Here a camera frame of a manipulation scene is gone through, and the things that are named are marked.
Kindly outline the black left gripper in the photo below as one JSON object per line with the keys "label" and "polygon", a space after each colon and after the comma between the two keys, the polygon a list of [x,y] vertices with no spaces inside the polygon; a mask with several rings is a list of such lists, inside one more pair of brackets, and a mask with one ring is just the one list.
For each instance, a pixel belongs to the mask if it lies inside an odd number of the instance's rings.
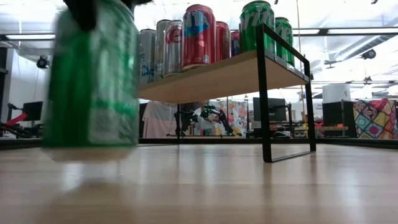
{"label": "black left gripper", "polygon": [[[152,0],[121,0],[125,5],[147,4]],[[96,27],[97,3],[95,0],[64,0],[72,18],[76,20],[80,29],[91,31]]]}

